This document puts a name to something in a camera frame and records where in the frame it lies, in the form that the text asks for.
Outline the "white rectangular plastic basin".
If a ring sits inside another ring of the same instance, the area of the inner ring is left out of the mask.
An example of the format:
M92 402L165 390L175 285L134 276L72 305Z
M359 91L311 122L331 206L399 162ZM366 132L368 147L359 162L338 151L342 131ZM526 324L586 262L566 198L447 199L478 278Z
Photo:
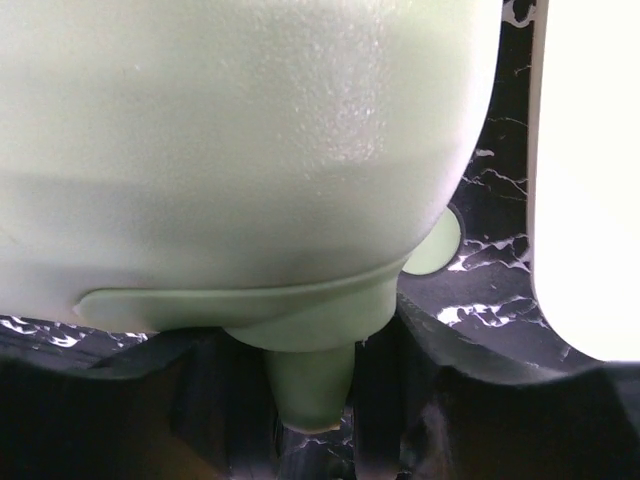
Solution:
M639 358L639 4L541 1L528 141L532 286L551 328Z

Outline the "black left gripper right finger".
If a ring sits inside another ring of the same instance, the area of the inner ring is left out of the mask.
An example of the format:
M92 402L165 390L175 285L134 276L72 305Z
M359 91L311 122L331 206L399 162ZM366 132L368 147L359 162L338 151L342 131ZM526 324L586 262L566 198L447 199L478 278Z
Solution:
M359 479L635 479L639 367L571 372L481 345L400 297L356 347Z

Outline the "green hard-shell suitcase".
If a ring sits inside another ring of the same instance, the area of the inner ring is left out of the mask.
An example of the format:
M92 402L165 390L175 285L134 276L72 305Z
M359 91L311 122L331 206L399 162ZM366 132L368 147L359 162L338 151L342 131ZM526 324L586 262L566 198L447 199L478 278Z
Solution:
M340 420L358 341L451 200L499 1L5 1L1 310L262 349Z

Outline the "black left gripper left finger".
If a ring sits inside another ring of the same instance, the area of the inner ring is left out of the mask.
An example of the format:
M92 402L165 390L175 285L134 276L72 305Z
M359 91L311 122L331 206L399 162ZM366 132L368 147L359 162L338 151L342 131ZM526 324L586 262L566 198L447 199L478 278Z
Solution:
M275 420L261 353L219 329L88 368L1 357L5 479L273 479Z

